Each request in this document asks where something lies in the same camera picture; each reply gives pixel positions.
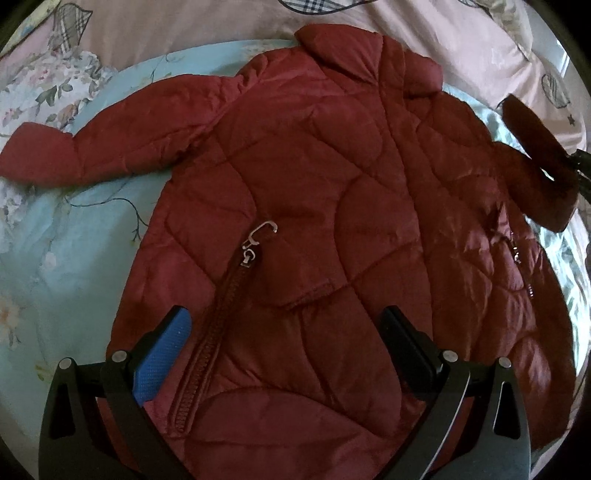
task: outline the zipper pull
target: zipper pull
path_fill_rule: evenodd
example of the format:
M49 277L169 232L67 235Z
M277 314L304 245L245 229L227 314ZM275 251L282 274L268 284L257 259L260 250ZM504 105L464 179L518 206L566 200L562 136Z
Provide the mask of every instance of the zipper pull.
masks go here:
M259 245L260 242L257 242L256 240L254 240L254 238L252 236L255 233L257 233L261 228L263 228L265 225L269 225L270 227L272 227L273 233L277 233L277 224L275 222L273 222L272 220L267 220L266 222L263 222L258 227L256 227L251 233L249 233L248 238L242 244L242 250L243 250L242 254L244 255L244 259L242 260L242 263L240 263L241 266L246 267L246 268L250 268L250 266L252 264L251 262L256 258L255 251L252 249L252 247L254 247L255 245Z

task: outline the jacket sleeve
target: jacket sleeve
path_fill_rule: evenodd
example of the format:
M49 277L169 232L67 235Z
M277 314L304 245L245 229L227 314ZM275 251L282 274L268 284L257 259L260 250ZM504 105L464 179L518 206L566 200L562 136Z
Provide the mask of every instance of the jacket sleeve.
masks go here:
M161 80L105 109L75 136L25 123L0 154L0 176L64 187L165 168L216 123L244 83L240 75Z
M502 117L529 155L495 144L509 194L534 222L553 232L563 231L579 196L577 174L566 164L566 152L535 113L515 96L503 101Z

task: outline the bed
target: bed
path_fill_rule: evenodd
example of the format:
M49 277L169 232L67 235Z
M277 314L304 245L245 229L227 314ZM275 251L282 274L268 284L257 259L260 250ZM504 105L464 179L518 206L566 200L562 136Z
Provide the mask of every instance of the bed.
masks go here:
M46 95L41 102L43 108L53 108L63 98L57 113L33 111L36 121L53 122L75 133L99 111L150 83L181 73L233 75L260 52L294 45L292 34L301 25L344 22L389 34L436 59L445 69L446 91L467 102L496 140L520 148L494 111L508 93L515 93L567 151L586 147L577 102L569 98L552 66L531 52L527 29L508 35L472 0L442 0L437 5L385 0L228 3L232 5L200 2L197 6L174 0L154 5L157 11L152 11L135 1L63 2L35 36L0 65L8 78L32 61L43 61L43 45L50 45L53 62L71 59L69 52L79 44L74 49L82 66L78 70L92 66L90 82L80 81L82 87L72 80L67 83L71 90L60 82L54 99L48 101ZM195 18L207 18L209 26L200 22L200 28L191 28ZM91 92L92 82L96 86ZM8 89L4 104L18 104L21 100L9 84L10 80L3 87ZM51 90L45 87L39 95ZM77 93L78 97L66 101L66 94ZM76 102L76 108L65 110ZM12 131L16 128L11 122L7 126ZM2 134L6 138L10 131ZM168 178L163 171L79 190L31 192L19 186L3 187L4 192L13 189L5 193L6 198L17 197L21 203L16 205L20 211L11 204L12 220L5 221L0 239L0 309L7 313L0 330L0 430L31 472L53 371L65 356L81 364L104 359L135 251ZM563 289L573 325L573 359L582 378L591 327L591 282L585 267L589 235L578 213L561 234L531 225Z

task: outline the metal screw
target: metal screw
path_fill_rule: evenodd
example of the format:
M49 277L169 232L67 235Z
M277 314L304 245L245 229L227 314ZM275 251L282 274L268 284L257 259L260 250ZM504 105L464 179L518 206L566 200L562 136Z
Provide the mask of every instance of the metal screw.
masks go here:
M511 360L505 356L502 356L499 358L499 365L503 368L511 368Z
M111 360L113 360L114 362L120 364L121 362L124 362L125 359L127 358L127 352L124 350L117 350L115 353L113 353L113 356L111 357Z
M68 368L70 368L70 365L72 364L72 359L71 358L62 358L60 360L60 363L58 364L58 366L62 369L62 370L67 370Z
M450 362L451 364L452 364L453 362L457 362L457 359L458 359L458 357L457 357L457 353L456 353L456 352L453 352L453 351L451 351L451 350L445 350L445 351L443 352L443 359L444 359L444 360L447 360L447 361L448 361L448 362Z

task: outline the black clamp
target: black clamp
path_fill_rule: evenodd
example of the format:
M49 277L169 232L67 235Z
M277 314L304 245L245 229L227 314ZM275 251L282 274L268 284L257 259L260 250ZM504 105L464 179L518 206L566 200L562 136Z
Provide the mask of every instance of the black clamp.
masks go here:
M172 357L162 356L162 351L170 353L184 345L190 317L184 310L184 326L182 319L174 323L182 317L181 310L171 310L132 352L117 351L100 364L77 365L71 358L59 363L41 428L40 480L193 480L141 407L157 392L172 365ZM382 313L379 333L398 375L428 406L405 445L375 480L528 479L527 418L509 359L499 358L490 367L461 361L416 331L396 307ZM466 397L475 402L454 458L431 471ZM139 471L117 458L97 398L107 400ZM6 458L7 471L16 475L11 478L31 479L14 457Z
M461 361L416 331L397 307L384 310L379 333L398 375L430 403L375 480L528 480L530 434L508 358L490 367ZM466 397L475 402L454 459L430 472Z

